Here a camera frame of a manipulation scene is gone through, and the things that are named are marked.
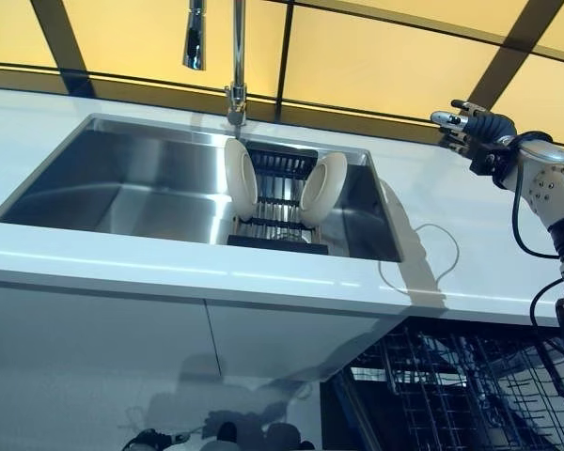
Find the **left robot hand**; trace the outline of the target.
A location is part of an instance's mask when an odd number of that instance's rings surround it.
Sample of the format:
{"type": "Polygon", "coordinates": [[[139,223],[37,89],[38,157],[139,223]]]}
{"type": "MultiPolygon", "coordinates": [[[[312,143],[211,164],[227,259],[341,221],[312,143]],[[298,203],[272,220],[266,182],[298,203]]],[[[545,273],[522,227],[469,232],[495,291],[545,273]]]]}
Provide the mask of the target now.
{"type": "Polygon", "coordinates": [[[165,434],[155,430],[154,428],[148,428],[140,431],[135,437],[130,439],[122,447],[122,450],[163,451],[173,445],[188,442],[190,436],[191,434],[189,432],[165,434]]]}

